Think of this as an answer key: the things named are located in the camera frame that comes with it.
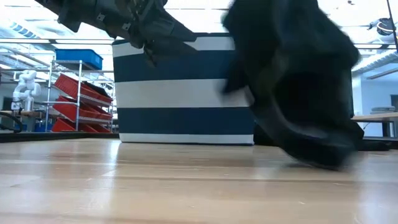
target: black cloth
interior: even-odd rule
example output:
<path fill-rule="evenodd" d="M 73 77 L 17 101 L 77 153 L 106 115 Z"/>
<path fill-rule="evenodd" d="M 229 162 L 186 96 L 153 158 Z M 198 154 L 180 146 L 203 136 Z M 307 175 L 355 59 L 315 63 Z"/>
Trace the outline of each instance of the black cloth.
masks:
<path fill-rule="evenodd" d="M 223 92 L 248 86 L 256 123 L 294 158 L 343 166 L 364 134 L 351 120 L 349 37 L 316 0 L 235 0 L 223 24 L 236 47 Z"/>
<path fill-rule="evenodd" d="M 85 85 L 87 85 L 88 87 L 90 87 L 92 90 L 94 90 L 95 92 L 110 98 L 110 96 L 106 93 L 104 88 L 101 88 L 99 86 L 93 85 L 92 83 L 89 83 L 88 81 L 84 81 L 83 82 Z"/>

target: wooden floor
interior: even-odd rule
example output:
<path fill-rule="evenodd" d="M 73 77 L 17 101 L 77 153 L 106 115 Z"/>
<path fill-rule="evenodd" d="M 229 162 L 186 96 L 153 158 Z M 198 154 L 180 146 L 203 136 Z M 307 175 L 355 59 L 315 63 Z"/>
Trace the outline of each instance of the wooden floor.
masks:
<path fill-rule="evenodd" d="M 0 223 L 398 223 L 398 153 L 351 171 L 272 147 L 0 144 Z"/>

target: blue and white striped box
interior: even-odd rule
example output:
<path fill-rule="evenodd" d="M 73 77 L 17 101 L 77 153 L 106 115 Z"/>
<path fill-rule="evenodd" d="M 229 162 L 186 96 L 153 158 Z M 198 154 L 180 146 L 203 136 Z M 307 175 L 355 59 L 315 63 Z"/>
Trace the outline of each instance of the blue and white striped box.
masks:
<path fill-rule="evenodd" d="M 224 99 L 220 88 L 233 56 L 223 35 L 189 43 L 198 53 L 148 65 L 142 49 L 113 44 L 122 142 L 253 144 L 254 118 L 243 93 Z"/>

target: ceiling light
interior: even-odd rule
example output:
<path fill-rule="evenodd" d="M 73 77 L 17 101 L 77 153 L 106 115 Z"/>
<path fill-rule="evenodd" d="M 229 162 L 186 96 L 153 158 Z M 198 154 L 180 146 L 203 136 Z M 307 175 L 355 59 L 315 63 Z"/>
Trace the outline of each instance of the ceiling light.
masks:
<path fill-rule="evenodd" d="M 7 65 L 1 65 L 1 64 L 0 64 L 0 68 L 3 68 L 3 69 L 12 69 L 10 66 L 7 66 Z"/>
<path fill-rule="evenodd" d="M 95 81 L 93 81 L 93 80 L 90 80 L 90 81 L 88 81 L 88 82 L 92 82 L 92 83 L 110 83 L 110 84 L 112 84 L 113 83 L 113 81 L 106 81 L 106 80 L 100 80 L 100 81 L 98 81 L 98 80 L 95 80 Z"/>
<path fill-rule="evenodd" d="M 1 38 L 0 43 L 4 44 L 49 44 L 49 40 L 44 39 L 17 39 L 17 38 Z"/>
<path fill-rule="evenodd" d="M 395 44 L 355 44 L 358 49 L 395 49 Z"/>
<path fill-rule="evenodd" d="M 111 45 L 114 40 L 70 40 L 70 39 L 57 39 L 58 44 L 103 44 Z"/>

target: table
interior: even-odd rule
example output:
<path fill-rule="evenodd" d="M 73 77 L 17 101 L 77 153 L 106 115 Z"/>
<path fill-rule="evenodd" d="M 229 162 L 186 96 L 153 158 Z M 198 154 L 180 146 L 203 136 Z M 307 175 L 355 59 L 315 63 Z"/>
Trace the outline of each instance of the table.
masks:
<path fill-rule="evenodd" d="M 392 137 L 390 124 L 392 124 L 395 132 L 395 122 L 398 121 L 398 112 L 354 116 L 352 120 L 363 123 L 382 123 L 383 137 Z"/>

